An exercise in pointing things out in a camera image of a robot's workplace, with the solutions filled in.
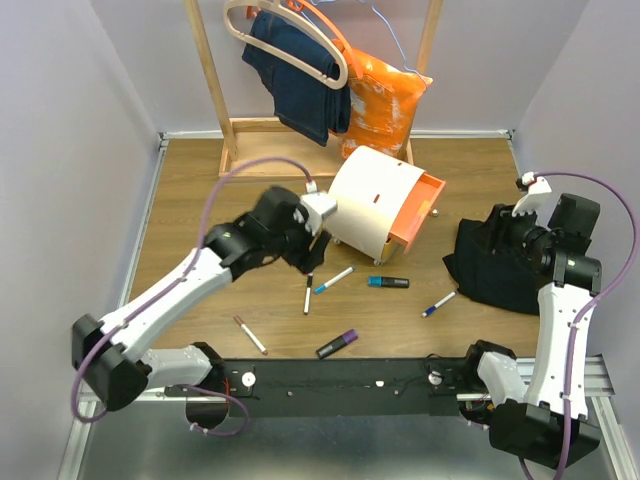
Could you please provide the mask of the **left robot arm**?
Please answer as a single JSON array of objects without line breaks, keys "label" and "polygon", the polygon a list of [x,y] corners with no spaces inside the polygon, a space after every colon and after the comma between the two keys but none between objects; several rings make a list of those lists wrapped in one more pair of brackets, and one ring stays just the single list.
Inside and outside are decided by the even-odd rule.
[{"label": "left robot arm", "polygon": [[222,380],[205,345],[153,351],[174,322],[250,270],[284,260],[303,274],[324,261],[330,234],[324,222],[336,213],[324,191],[303,195],[272,186],[252,210],[213,226],[170,273],[128,304],[95,319],[85,314],[71,328],[71,363],[108,412],[131,404],[157,386],[188,383],[201,395]]}]

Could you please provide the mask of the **white marker dark blue cap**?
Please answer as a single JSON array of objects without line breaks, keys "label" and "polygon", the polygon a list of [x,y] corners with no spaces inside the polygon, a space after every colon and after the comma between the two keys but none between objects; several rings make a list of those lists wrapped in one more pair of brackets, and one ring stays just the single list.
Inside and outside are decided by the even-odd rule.
[{"label": "white marker dark blue cap", "polygon": [[446,296],[444,296],[442,299],[440,299],[439,301],[434,303],[432,306],[430,306],[426,310],[424,310],[422,312],[422,317],[426,318],[426,317],[429,317],[430,315],[432,315],[436,310],[438,310],[440,307],[442,307],[448,301],[453,299],[456,296],[456,294],[457,294],[456,291],[452,291],[449,294],[447,294]]}]

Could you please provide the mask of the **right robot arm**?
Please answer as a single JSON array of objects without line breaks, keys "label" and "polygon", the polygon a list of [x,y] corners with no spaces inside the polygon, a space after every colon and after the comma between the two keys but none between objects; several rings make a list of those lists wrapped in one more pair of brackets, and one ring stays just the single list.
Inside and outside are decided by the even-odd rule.
[{"label": "right robot arm", "polygon": [[536,277],[540,323],[530,380],[511,351],[487,342],[459,371],[467,389],[490,394],[492,447],[563,473],[601,438],[588,422],[584,387],[592,302],[602,281],[602,264],[587,251],[600,206],[563,194],[542,227],[537,211],[546,198],[527,193],[514,205],[496,205],[476,234],[487,250],[524,261]]}]

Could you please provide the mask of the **white rounded drawer organizer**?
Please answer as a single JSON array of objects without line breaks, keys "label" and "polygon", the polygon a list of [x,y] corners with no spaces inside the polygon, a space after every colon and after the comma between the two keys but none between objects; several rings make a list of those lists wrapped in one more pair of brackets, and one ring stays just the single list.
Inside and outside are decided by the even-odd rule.
[{"label": "white rounded drawer organizer", "polygon": [[366,146],[344,161],[329,188],[337,211],[325,222],[336,241],[385,263],[409,251],[446,182]]}]

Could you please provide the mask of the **black highlighter purple cap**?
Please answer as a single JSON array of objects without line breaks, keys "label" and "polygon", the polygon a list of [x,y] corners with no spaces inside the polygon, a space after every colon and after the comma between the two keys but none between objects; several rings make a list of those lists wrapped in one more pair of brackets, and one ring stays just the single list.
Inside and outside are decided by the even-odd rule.
[{"label": "black highlighter purple cap", "polygon": [[351,329],[317,349],[316,356],[320,360],[325,359],[353,343],[358,338],[359,336],[357,332],[354,329]]}]

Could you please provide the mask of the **white marker brown cap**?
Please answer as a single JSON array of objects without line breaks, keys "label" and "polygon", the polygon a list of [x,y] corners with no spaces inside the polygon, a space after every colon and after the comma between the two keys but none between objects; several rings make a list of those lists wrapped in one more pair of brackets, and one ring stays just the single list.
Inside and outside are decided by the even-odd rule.
[{"label": "white marker brown cap", "polygon": [[241,328],[241,330],[245,333],[245,335],[250,339],[250,341],[254,344],[254,346],[258,349],[258,351],[264,355],[268,355],[268,349],[265,345],[258,339],[258,337],[253,333],[253,331],[248,327],[248,325],[242,320],[242,318],[238,315],[233,317],[236,324]]}]

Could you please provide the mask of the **white marker black cap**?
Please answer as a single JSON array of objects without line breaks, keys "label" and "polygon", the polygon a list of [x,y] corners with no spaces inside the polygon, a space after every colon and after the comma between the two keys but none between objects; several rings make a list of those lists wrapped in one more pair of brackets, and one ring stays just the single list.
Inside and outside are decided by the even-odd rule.
[{"label": "white marker black cap", "polygon": [[304,298],[304,304],[303,304],[303,315],[305,315],[305,316],[310,313],[313,278],[314,278],[314,274],[313,273],[307,274],[305,298]]}]

